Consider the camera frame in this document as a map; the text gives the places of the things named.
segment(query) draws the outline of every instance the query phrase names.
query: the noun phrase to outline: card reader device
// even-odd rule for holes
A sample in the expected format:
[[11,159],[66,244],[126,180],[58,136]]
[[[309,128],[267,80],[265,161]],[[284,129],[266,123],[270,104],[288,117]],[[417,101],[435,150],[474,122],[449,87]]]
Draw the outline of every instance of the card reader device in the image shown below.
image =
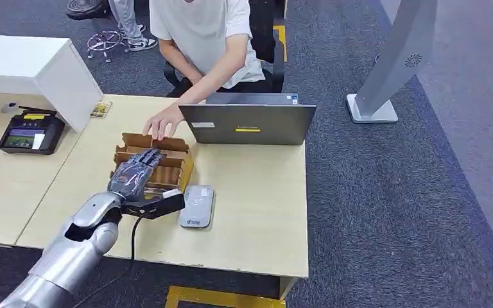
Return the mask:
[[18,106],[25,111],[8,123],[0,140],[0,149],[7,153],[50,155],[56,150],[65,123],[56,112]]
[[178,215],[184,228],[207,228],[211,223],[214,189],[207,185],[190,185],[184,192],[185,208]]

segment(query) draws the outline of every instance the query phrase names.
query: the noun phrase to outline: human arm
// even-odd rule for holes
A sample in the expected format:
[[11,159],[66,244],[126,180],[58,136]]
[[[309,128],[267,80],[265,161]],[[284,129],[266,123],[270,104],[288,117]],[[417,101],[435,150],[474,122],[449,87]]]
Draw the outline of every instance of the human arm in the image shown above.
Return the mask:
[[192,84],[198,83],[203,78],[203,75],[197,68],[193,67],[186,57],[175,47],[175,43],[172,40],[158,39],[160,46],[160,53],[175,69],[178,69],[186,78],[188,78]]
[[210,93],[217,91],[238,70],[245,66],[248,40],[248,34],[235,34],[227,37],[226,52],[218,59],[214,67],[171,106],[149,118],[144,126],[143,134],[148,134],[152,129],[152,138],[162,140],[165,136],[165,129],[170,124],[169,135],[174,135],[178,124],[184,120],[178,105],[199,103],[207,98]]

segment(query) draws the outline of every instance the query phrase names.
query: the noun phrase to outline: black cable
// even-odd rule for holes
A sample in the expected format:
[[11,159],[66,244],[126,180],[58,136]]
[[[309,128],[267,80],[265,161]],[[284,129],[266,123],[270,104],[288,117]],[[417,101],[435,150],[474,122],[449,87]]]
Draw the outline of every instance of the black cable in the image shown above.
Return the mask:
[[117,282],[118,280],[122,279],[125,275],[127,275],[129,272],[131,272],[131,269],[133,268],[133,264],[135,263],[135,232],[137,231],[137,226],[141,222],[141,219],[144,217],[144,213],[145,212],[143,212],[139,216],[139,218],[137,218],[137,221],[133,225],[133,230],[131,231],[131,258],[130,258],[130,263],[129,263],[128,268],[122,274],[120,274],[120,276],[112,279],[111,281],[107,282],[106,284],[103,284],[97,290],[95,290],[92,293],[90,293],[90,295],[88,295],[85,298],[83,298],[80,302],[78,302],[76,305],[74,305],[73,308],[80,307],[87,300],[89,300],[90,298],[92,298],[95,294],[99,293],[99,291],[101,291],[102,289],[105,289],[106,287],[110,286],[111,284]]

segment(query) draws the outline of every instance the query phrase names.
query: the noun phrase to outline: open cardboard box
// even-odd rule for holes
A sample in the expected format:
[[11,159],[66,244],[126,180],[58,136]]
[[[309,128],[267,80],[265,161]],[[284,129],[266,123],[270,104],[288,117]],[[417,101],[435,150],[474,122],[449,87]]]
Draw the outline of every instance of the open cardboard box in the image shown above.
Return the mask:
[[153,140],[151,136],[137,133],[122,133],[124,146],[116,146],[114,162],[116,168],[127,161],[133,154],[150,148],[160,149],[166,155],[144,186],[146,199],[161,195],[164,191],[180,189],[182,192],[188,186],[194,168],[194,160],[189,146],[182,139],[164,138],[162,141]]

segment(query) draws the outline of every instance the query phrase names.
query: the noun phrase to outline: yellow floor marking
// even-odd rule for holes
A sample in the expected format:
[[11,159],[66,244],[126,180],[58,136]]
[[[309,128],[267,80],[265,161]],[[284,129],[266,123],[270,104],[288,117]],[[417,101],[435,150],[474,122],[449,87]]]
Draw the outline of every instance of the yellow floor marking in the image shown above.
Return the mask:
[[282,45],[284,45],[284,61],[288,61],[288,55],[286,52],[286,28],[284,25],[280,26],[273,26],[273,29],[277,30],[279,32],[279,40],[282,42]]
[[217,305],[230,308],[286,308],[284,300],[219,291],[169,286],[165,308],[177,308],[179,302]]

